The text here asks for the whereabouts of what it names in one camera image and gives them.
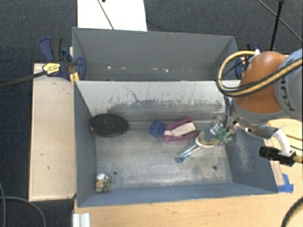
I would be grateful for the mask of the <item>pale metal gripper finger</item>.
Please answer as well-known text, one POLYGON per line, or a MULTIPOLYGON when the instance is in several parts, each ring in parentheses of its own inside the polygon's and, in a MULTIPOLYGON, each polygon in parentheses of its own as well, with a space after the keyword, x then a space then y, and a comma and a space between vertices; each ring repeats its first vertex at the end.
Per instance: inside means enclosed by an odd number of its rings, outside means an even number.
POLYGON ((182 153, 182 158, 187 159, 193 156, 194 154, 200 152, 201 150, 202 150, 201 147, 190 147, 182 153))
POLYGON ((191 147, 181 151, 178 155, 179 156, 190 156, 194 153, 196 153, 197 151, 199 151, 201 149, 201 147, 197 144, 192 145, 191 147))

